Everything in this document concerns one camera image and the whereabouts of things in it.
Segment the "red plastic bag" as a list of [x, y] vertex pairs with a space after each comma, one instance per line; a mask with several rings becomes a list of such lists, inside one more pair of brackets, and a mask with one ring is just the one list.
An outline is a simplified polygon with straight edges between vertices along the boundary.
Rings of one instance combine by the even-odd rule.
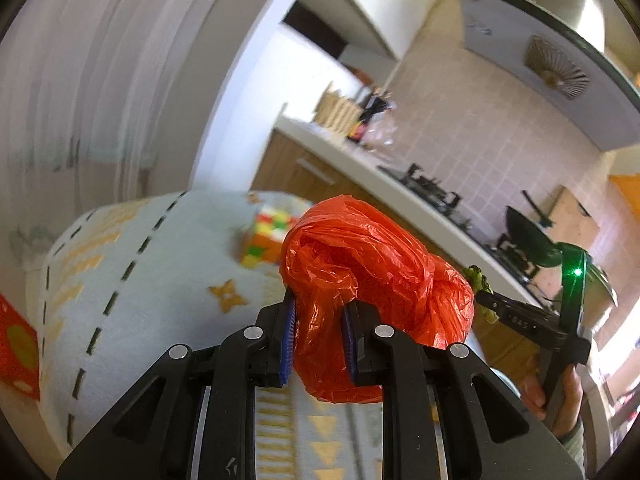
[[373, 304], [383, 323], [424, 346], [465, 341], [472, 287], [451, 264], [372, 205], [349, 195], [309, 208], [282, 245], [280, 274], [296, 299], [293, 367], [319, 401], [376, 403], [378, 386], [352, 383], [341, 330], [345, 304]]

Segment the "green vegetable scrap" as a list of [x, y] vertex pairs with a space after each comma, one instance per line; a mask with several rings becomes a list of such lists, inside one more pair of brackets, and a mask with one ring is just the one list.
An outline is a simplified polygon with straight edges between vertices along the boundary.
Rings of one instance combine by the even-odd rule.
[[[488, 279], [478, 266], [468, 266], [467, 268], [464, 268], [462, 270], [462, 274], [472, 287], [474, 294], [480, 292], [481, 290], [484, 290], [484, 292], [489, 292], [490, 294], [492, 293], [492, 289], [488, 283]], [[480, 310], [480, 314], [483, 315], [483, 318], [487, 323], [495, 324], [499, 321], [498, 314], [495, 311], [482, 306], [478, 302], [475, 303], [475, 307]]]

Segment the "rubiks cube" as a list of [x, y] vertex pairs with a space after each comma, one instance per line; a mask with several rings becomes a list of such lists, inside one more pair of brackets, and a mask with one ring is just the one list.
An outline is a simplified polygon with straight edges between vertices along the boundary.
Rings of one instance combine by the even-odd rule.
[[262, 205], [245, 232], [242, 265], [254, 269], [261, 263], [278, 264], [285, 237], [298, 220], [285, 210]]

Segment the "black wok pan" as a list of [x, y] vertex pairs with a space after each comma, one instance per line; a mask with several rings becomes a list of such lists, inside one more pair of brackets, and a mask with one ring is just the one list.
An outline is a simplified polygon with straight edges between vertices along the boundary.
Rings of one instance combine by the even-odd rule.
[[524, 254], [530, 263], [541, 268], [554, 268], [562, 262], [561, 249], [548, 237], [546, 229], [554, 222], [534, 203], [530, 195], [521, 190], [529, 206], [538, 216], [533, 222], [511, 206], [506, 207], [506, 230], [511, 242]]

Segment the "wooden cutting board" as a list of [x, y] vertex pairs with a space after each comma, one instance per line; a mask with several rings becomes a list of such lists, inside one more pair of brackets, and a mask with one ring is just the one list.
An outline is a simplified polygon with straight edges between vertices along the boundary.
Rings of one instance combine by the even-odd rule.
[[554, 242], [570, 243], [590, 252], [600, 233], [596, 220], [570, 190], [558, 186], [547, 200], [552, 226], [542, 230]]

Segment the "black gas stove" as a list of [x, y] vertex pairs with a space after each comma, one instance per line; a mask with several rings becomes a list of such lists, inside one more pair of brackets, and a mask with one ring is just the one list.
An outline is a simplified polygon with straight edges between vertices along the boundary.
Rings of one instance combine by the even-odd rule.
[[466, 237], [480, 245], [499, 263], [499, 266], [505, 268], [506, 272], [518, 281], [518, 284], [527, 288], [529, 292], [533, 292], [535, 284], [530, 276], [508, 258], [508, 252], [515, 248], [509, 235], [501, 233], [499, 237], [490, 237], [478, 228], [469, 217], [461, 213], [459, 205], [462, 202], [462, 196], [460, 194], [443, 190], [439, 186], [439, 180], [435, 178], [424, 177], [422, 167], [417, 164], [411, 164], [407, 170], [385, 165], [378, 165], [376, 169], [433, 207]]

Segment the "patterned tablecloth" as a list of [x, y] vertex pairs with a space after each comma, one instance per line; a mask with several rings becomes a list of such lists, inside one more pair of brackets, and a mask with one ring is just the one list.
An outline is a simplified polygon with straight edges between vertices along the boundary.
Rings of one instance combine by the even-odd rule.
[[[103, 207], [79, 218], [42, 270], [39, 411], [72, 452], [173, 344], [203, 349], [282, 299], [278, 269], [242, 266], [242, 239], [262, 207], [300, 216], [280, 192], [191, 191]], [[377, 479], [383, 412], [332, 404], [292, 377], [255, 400], [262, 479]]]

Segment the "clear plastic bag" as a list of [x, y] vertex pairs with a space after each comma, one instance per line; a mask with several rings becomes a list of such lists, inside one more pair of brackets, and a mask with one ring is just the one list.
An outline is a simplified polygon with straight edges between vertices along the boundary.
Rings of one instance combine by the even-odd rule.
[[374, 114], [367, 124], [360, 143], [369, 148], [391, 146], [395, 141], [397, 124], [391, 110]]

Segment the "wicker basket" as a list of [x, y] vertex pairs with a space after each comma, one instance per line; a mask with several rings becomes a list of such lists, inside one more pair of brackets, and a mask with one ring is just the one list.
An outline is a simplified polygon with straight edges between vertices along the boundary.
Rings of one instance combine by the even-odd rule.
[[359, 122], [362, 112], [363, 108], [353, 99], [342, 96], [329, 84], [314, 109], [312, 122], [330, 133], [348, 136]]

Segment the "dark soy sauce bottle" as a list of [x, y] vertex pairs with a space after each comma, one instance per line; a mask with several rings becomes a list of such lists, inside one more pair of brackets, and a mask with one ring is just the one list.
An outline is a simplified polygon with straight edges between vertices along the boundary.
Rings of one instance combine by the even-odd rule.
[[348, 134], [347, 140], [358, 144], [366, 134], [372, 117], [383, 113], [390, 106], [390, 92], [376, 87], [363, 101], [362, 112], [354, 128]]

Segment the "red paper decoration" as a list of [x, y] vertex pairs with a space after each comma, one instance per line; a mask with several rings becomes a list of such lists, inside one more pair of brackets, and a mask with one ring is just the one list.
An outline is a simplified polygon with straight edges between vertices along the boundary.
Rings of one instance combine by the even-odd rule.
[[1, 297], [0, 304], [1, 380], [24, 396], [39, 401], [37, 334], [5, 296]]

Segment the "range hood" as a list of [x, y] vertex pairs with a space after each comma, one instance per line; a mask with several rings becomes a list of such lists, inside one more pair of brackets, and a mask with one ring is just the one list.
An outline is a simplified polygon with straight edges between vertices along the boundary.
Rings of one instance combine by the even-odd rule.
[[639, 91], [605, 54], [601, 0], [459, 0], [465, 47], [551, 102], [602, 152], [639, 142]]

